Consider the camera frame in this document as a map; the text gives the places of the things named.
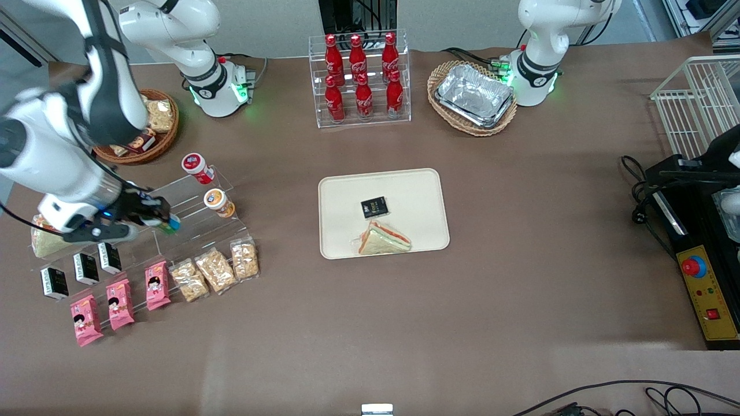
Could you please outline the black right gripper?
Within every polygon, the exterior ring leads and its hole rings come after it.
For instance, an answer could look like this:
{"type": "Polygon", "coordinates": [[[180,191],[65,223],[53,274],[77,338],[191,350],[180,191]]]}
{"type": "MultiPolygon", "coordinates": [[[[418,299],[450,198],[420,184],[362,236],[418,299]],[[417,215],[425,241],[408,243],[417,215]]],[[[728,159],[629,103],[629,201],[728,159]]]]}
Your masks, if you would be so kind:
{"type": "Polygon", "coordinates": [[[100,209],[94,217],[165,230],[169,224],[159,218],[170,217],[170,205],[161,196],[152,197],[150,192],[151,188],[125,185],[121,188],[119,197],[111,205],[100,209]]]}

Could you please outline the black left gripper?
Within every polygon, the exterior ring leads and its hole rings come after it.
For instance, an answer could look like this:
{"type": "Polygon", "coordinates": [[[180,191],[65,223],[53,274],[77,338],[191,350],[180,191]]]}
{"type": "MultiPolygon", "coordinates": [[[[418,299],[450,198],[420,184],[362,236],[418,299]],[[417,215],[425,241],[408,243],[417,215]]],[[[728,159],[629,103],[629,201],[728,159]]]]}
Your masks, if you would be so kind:
{"type": "Polygon", "coordinates": [[[738,155],[733,156],[738,153],[738,142],[739,124],[711,141],[701,156],[701,166],[717,172],[662,170],[658,175],[674,181],[738,186],[738,155]]]}

